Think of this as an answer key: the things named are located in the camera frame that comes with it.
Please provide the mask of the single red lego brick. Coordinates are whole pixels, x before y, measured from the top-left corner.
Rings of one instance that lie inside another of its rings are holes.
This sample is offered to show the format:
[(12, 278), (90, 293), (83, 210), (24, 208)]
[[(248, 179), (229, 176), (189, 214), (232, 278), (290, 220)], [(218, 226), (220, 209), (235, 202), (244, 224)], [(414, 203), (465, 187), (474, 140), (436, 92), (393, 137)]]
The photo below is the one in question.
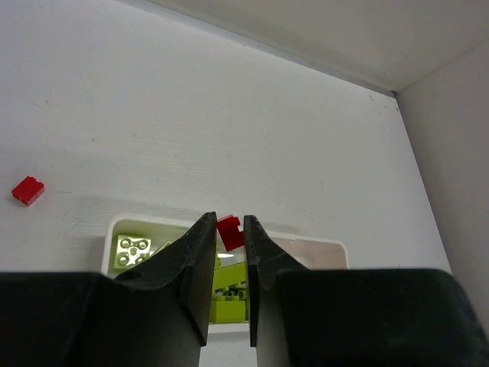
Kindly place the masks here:
[(30, 206), (44, 193), (44, 189), (42, 182), (35, 177), (27, 176), (11, 191), (11, 194), (20, 203)]

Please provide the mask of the lime green 2x2 lego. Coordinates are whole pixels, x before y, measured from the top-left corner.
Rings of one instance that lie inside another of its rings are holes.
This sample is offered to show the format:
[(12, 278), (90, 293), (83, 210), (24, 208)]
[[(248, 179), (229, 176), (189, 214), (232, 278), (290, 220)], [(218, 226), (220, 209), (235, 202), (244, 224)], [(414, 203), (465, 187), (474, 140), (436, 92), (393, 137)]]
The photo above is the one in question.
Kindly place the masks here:
[(119, 235), (112, 265), (115, 269), (129, 269), (147, 260), (150, 255), (150, 239)]

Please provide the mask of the white three-compartment tray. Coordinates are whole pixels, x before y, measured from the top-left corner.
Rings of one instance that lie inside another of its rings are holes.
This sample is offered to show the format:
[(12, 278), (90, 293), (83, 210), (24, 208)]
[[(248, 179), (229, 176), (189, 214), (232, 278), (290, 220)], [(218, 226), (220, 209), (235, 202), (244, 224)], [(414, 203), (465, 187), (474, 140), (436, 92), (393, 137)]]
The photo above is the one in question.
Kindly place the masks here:
[[(102, 256), (102, 273), (115, 278), (166, 248), (193, 225), (192, 222), (141, 214), (122, 213), (109, 221)], [(343, 244), (282, 232), (269, 237), (309, 269), (346, 269)]]

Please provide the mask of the red notched lego piece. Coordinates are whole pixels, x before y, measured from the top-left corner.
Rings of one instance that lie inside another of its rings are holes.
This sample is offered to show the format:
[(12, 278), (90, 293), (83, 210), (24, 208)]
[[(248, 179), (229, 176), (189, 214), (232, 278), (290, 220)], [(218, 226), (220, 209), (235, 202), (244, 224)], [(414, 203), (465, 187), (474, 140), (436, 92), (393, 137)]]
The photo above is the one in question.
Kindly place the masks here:
[(229, 215), (216, 223), (216, 228), (227, 252), (234, 251), (244, 245), (244, 233), (239, 229), (241, 225), (237, 216)]

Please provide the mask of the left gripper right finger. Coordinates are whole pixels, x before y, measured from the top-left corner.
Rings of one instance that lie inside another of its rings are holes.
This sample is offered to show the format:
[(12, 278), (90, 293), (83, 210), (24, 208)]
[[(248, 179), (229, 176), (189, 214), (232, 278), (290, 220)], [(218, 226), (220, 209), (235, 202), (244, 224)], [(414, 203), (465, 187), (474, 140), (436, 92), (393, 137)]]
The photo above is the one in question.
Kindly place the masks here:
[(250, 344), (260, 366), (486, 366), (466, 293), (427, 268), (310, 270), (244, 218)]

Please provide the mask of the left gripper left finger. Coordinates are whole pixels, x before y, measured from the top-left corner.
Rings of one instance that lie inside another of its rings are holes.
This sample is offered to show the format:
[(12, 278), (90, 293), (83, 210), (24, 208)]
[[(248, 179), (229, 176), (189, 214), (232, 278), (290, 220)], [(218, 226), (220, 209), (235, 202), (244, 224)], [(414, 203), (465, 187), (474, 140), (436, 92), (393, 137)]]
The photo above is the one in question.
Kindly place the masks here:
[(207, 342), (216, 214), (116, 278), (1, 275), (3, 366), (196, 366)]

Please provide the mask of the lime green 2x4 lego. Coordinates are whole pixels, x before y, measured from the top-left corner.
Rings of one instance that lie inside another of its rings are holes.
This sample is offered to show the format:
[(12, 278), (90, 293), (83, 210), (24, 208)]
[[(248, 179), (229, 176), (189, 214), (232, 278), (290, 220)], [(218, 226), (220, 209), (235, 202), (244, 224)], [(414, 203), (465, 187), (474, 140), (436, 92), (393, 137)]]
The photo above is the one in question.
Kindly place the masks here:
[(241, 253), (216, 250), (209, 322), (213, 324), (248, 321), (246, 266)]

